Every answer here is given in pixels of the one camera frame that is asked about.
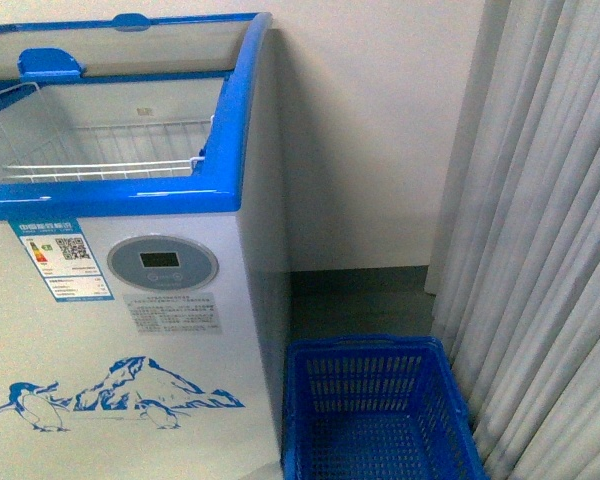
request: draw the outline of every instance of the instruction label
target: instruction label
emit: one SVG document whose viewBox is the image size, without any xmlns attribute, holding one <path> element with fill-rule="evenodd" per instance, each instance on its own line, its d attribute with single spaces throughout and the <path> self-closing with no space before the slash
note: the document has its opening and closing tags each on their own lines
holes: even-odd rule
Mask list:
<svg viewBox="0 0 600 480">
<path fill-rule="evenodd" d="M 77 220 L 10 223 L 56 301 L 113 300 Z"/>
<path fill-rule="evenodd" d="M 212 293 L 124 295 L 138 333 L 222 333 Z"/>
</svg>

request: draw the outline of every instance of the energy label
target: energy label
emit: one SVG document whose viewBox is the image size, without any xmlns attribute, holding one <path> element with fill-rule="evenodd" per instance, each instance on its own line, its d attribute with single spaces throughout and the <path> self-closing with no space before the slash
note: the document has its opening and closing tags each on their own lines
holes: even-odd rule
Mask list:
<svg viewBox="0 0 600 480">
<path fill-rule="evenodd" d="M 11 227 L 58 302 L 113 300 L 76 220 Z"/>
</svg>

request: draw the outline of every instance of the circular control panel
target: circular control panel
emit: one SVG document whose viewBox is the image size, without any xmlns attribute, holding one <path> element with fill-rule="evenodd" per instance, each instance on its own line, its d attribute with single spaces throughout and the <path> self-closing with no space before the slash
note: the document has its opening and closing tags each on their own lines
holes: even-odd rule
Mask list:
<svg viewBox="0 0 600 480">
<path fill-rule="evenodd" d="M 200 288 L 218 273 L 211 250 L 163 235 L 125 240 L 109 252 L 107 263 L 120 280 L 147 290 Z"/>
</svg>

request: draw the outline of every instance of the freezer lid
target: freezer lid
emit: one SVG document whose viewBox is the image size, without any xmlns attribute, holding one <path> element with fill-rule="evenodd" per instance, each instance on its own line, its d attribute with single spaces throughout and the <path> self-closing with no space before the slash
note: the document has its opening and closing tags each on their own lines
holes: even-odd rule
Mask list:
<svg viewBox="0 0 600 480">
<path fill-rule="evenodd" d="M 254 14 L 0 26 L 0 80 L 226 71 L 235 67 Z"/>
</svg>

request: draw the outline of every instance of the blue lid handle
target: blue lid handle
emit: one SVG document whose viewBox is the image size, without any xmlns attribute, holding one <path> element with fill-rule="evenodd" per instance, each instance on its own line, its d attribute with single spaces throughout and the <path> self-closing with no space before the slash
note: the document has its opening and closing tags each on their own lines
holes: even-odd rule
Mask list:
<svg viewBox="0 0 600 480">
<path fill-rule="evenodd" d="M 121 13 L 111 21 L 119 32 L 142 32 L 151 26 L 151 20 L 141 13 Z"/>
<path fill-rule="evenodd" d="M 18 71 L 23 82 L 70 82 L 85 67 L 60 48 L 27 48 L 18 59 Z"/>
</svg>

